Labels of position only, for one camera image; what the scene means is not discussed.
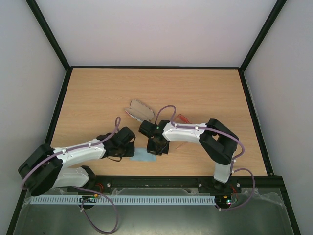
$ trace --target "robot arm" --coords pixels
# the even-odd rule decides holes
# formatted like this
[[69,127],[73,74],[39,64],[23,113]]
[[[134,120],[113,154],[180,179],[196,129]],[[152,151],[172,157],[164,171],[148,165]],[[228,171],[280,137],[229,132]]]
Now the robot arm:
[[210,119],[208,123],[201,124],[178,124],[173,126],[169,120],[152,124],[143,121],[139,132],[147,136],[147,151],[152,154],[162,155],[169,151],[171,141],[185,141],[201,144],[212,160],[215,161],[214,179],[226,183],[230,176],[231,160],[237,149],[237,143],[223,135],[217,140],[213,138],[217,133],[204,128],[211,128],[239,139],[233,132],[216,119]]
[[32,196],[38,196],[51,188],[93,186],[95,175],[87,166],[68,168],[88,160],[108,156],[131,157],[134,155],[135,134],[127,127],[122,128],[110,139],[101,143],[110,133],[98,136],[87,143],[70,147],[52,148],[49,144],[40,145],[20,166],[19,174],[24,178],[38,163],[52,154],[61,152],[38,168],[25,182]]

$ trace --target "light wood surface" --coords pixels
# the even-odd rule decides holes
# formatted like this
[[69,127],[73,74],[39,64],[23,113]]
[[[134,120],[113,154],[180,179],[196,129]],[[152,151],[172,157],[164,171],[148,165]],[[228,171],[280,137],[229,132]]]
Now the light wood surface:
[[[138,99],[155,113],[173,104],[177,113],[191,123],[216,118],[242,141],[246,153],[234,169],[246,167],[254,175],[266,175],[265,166],[251,121],[237,70],[185,69],[73,69],[58,119],[52,147],[80,144],[111,132],[121,116],[120,127],[136,134],[135,146],[146,147],[147,138],[138,132],[140,122],[124,112],[132,99]],[[159,120],[169,119],[173,109],[165,109]],[[214,162],[198,144],[170,143],[168,155],[155,162],[119,163],[109,159],[84,162],[96,175],[212,176]],[[241,171],[234,175],[248,175]]]

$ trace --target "light blue cloth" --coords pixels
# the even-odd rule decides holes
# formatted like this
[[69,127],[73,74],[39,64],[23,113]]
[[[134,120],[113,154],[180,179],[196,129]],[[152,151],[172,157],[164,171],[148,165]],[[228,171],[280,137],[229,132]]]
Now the light blue cloth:
[[131,157],[133,161],[154,162],[157,160],[156,155],[147,152],[145,148],[135,148],[135,153]]

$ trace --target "gray wall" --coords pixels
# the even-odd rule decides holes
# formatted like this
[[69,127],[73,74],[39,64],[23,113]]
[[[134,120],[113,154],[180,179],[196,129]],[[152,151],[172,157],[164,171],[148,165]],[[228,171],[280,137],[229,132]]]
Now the gray wall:
[[274,172],[313,233],[313,1],[287,1],[246,71]]
[[0,0],[0,234],[20,195],[18,167],[45,140],[65,75],[25,0]]
[[71,65],[240,66],[276,0],[37,0]]

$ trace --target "white perforated rail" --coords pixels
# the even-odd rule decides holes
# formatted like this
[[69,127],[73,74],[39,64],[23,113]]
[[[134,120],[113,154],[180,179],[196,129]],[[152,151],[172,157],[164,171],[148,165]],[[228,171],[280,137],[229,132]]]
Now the white perforated rail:
[[[215,205],[215,196],[108,196],[116,205]],[[30,204],[77,205],[82,202],[78,195],[41,195],[32,197]],[[101,197],[90,199],[86,205],[110,205]]]

